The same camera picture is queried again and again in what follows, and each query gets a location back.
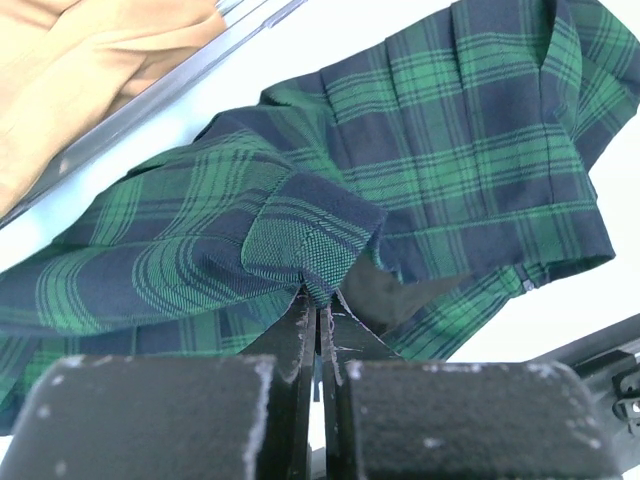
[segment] white background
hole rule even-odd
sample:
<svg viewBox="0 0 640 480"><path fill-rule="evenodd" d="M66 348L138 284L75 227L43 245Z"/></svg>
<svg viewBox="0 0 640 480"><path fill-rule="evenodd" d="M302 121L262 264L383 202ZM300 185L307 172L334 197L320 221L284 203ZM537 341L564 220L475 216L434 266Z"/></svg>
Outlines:
<svg viewBox="0 0 640 480"><path fill-rule="evenodd" d="M156 153L190 143L215 113L254 104L260 91L272 83L370 47L450 3L309 0L274 29L241 47L176 104L132 132L90 169L0 230L0 271L45 246L128 169ZM603 3L640 35L638 2ZM615 138L592 172L618 257L592 272L512 301L454 355L453 361L527 360L640 313L639 138L640 119L636 118ZM312 429L318 445L321 424ZM627 478L640 480L640 470Z"/></svg>

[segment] green and navy tartan fabric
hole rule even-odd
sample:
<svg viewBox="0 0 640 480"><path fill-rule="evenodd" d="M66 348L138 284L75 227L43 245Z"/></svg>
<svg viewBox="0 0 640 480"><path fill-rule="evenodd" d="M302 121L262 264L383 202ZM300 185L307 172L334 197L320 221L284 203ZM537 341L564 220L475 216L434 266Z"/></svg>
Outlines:
<svg viewBox="0 0 640 480"><path fill-rule="evenodd" d="M588 172L636 113L639 47L596 0L461 0L217 115L0 276L2 425L63 355L235 354L363 251L403 282L470 275L383 336L450 356L614 256Z"/></svg>

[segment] fabric fold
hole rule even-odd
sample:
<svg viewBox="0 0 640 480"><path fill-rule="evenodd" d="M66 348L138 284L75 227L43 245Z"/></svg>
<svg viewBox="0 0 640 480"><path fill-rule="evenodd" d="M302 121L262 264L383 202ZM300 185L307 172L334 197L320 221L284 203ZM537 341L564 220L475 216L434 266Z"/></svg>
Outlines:
<svg viewBox="0 0 640 480"><path fill-rule="evenodd" d="M0 6L0 27L2 216L54 155L225 24L216 0L43 0Z"/></svg>
<svg viewBox="0 0 640 480"><path fill-rule="evenodd" d="M382 335L447 358L509 299L614 257L588 171L637 110L639 52L595 0L461 0L216 115L0 275L0 330L40 341L0 396L65 353L238 353L361 255L456 280Z"/></svg>

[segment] black clamp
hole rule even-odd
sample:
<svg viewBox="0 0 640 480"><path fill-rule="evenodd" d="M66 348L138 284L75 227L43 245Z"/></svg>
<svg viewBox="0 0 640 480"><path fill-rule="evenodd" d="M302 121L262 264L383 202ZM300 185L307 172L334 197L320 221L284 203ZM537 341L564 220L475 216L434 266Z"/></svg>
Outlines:
<svg viewBox="0 0 640 480"><path fill-rule="evenodd" d="M619 398L613 411L628 422L632 435L640 437L640 365L616 375L613 382Z"/></svg>

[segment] tan fabric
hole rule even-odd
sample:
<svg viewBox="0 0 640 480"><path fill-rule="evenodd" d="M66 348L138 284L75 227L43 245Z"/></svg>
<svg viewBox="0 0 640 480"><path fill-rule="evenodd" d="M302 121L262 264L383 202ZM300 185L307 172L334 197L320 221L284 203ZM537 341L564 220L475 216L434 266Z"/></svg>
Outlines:
<svg viewBox="0 0 640 480"><path fill-rule="evenodd" d="M0 1L0 217L51 158L225 29L217 0Z"/></svg>

